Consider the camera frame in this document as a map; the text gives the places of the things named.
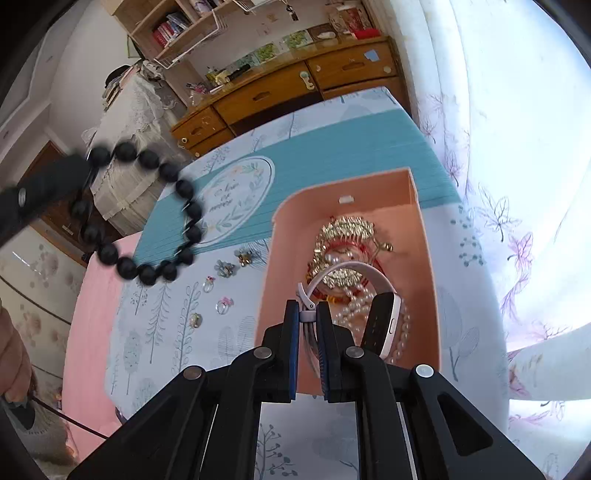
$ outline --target white curtain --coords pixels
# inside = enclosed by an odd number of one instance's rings
[[[486,254],[508,436],[560,480],[591,441],[591,70],[532,0],[370,4]]]

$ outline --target wooden door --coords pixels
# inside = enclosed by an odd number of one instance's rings
[[[64,154],[50,141],[41,151],[37,154],[33,163],[29,166],[23,178],[26,178],[45,165],[64,157]],[[88,245],[85,245],[79,240],[80,222],[70,217],[70,202],[73,200],[72,196],[62,199],[59,202],[50,205],[47,210],[40,216],[50,228],[52,228],[57,234],[65,238],[69,243],[74,245],[76,248],[83,252],[91,253],[92,249]],[[90,190],[86,190],[84,198],[93,201]],[[121,234],[96,210],[93,210],[90,216],[90,221],[96,224],[102,224],[105,227],[106,238],[114,241],[121,238]]]

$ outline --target teal stripe on tablecloth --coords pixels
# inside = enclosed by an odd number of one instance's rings
[[[197,251],[270,237],[271,219],[277,207],[298,190],[395,168],[410,167],[422,209],[459,201],[449,176],[402,110],[328,125],[262,148],[252,155],[268,157],[275,164],[275,180],[269,193],[235,232]],[[199,178],[196,185],[206,185],[219,171]],[[138,263],[156,264],[171,257],[183,243],[182,205],[173,194],[156,203],[135,250],[134,258]]]

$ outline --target human hand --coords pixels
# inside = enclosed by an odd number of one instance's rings
[[[31,361],[8,311],[0,300],[0,395],[8,402],[26,398],[31,384]]]

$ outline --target watch face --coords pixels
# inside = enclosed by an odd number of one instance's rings
[[[363,332],[361,348],[379,356],[383,356],[385,349],[390,350],[395,333],[395,320],[398,317],[398,312],[394,311],[396,305],[400,309],[397,298],[399,297],[392,292],[380,293],[374,297]]]

